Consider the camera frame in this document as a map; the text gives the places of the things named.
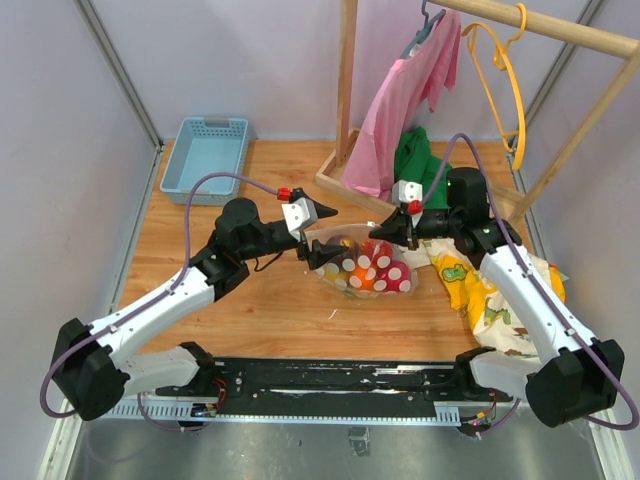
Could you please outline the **clear zip top bag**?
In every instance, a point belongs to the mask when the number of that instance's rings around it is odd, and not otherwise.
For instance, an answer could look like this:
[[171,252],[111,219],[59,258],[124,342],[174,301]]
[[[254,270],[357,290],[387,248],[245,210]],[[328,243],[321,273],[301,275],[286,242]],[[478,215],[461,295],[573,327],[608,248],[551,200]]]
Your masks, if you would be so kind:
[[[325,283],[331,285],[336,290],[347,296],[370,299],[376,298],[380,295],[396,295],[396,294],[409,294],[412,293],[418,286],[418,275],[415,269],[409,264],[406,256],[396,245],[388,243],[383,240],[370,239],[368,234],[372,228],[377,227],[374,222],[360,223],[360,224],[347,224],[340,226],[327,227],[322,229],[316,229],[310,232],[307,237],[309,240],[317,239],[321,243],[326,244],[326,241],[333,235],[349,235],[354,239],[353,250],[344,255],[341,260],[337,262],[331,262],[340,267],[345,272],[345,280],[347,285],[345,288],[336,286],[323,278],[324,266],[316,269],[315,273]],[[349,285],[349,276],[357,267],[373,268],[371,266],[372,259],[379,255],[388,255],[396,259],[403,260],[411,269],[411,283],[412,288],[406,293],[377,293],[373,291],[357,291]]]

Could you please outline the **dark red fake apple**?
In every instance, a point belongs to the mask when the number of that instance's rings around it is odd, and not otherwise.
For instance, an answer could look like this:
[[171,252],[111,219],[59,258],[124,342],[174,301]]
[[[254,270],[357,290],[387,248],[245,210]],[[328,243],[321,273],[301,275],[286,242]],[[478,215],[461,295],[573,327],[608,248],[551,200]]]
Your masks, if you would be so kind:
[[326,245],[332,247],[338,256],[347,255],[354,248],[354,239],[349,235],[333,235],[326,241]]

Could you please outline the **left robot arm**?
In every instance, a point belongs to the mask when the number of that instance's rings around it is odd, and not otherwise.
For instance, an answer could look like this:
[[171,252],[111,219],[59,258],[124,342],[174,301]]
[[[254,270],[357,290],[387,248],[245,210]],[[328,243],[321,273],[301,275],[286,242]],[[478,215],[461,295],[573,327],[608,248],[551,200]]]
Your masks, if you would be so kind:
[[256,203],[229,201],[214,222],[207,244],[188,255],[181,270],[127,307],[88,325],[67,321],[58,331],[47,381],[54,382],[85,421],[109,412],[121,399],[163,387],[207,393],[214,371],[206,353],[188,343],[156,354],[139,348],[183,317],[205,308],[249,276],[248,261],[289,250],[310,269],[342,253],[339,246],[309,241],[306,230],[337,210],[295,190],[283,203],[282,219],[263,222]]

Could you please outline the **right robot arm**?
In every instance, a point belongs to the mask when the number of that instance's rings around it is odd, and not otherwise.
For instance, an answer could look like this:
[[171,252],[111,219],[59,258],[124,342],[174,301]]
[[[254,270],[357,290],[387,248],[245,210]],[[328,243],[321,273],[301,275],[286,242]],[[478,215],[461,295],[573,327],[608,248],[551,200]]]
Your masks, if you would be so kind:
[[590,419],[612,407],[621,392],[624,352],[619,344],[599,340],[544,281],[520,237],[494,212],[480,170],[453,168],[446,183],[446,208],[427,209],[420,184],[397,182],[392,188],[395,209],[370,238],[410,250],[422,240],[452,239],[504,296],[538,356],[526,360],[493,347],[465,352],[456,359],[455,392],[474,400],[496,389],[526,401],[548,427]]

